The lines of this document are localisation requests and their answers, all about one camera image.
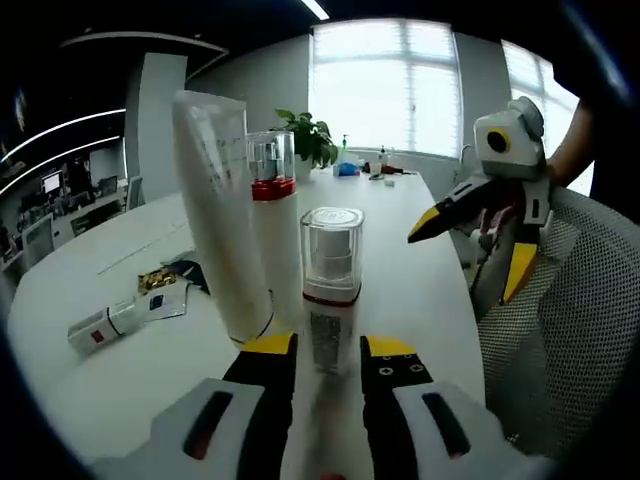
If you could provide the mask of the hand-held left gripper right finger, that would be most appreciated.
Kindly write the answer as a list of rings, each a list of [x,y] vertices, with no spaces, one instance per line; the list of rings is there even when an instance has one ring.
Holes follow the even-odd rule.
[[[498,418],[433,380],[416,350],[360,339],[363,422],[377,479],[543,479],[546,459],[509,443]]]

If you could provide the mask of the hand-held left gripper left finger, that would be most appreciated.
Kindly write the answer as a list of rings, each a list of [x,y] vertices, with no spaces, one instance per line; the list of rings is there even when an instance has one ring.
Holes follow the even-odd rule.
[[[150,436],[103,458],[99,479],[277,479],[292,424],[298,337],[248,342],[220,379],[207,378],[156,416]]]

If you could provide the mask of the person's right hand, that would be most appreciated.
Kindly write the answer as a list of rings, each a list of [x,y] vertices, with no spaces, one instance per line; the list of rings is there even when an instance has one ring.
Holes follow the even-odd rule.
[[[499,208],[490,207],[481,210],[478,217],[479,244],[487,254],[493,250],[505,226],[517,211],[518,207],[515,203]]]

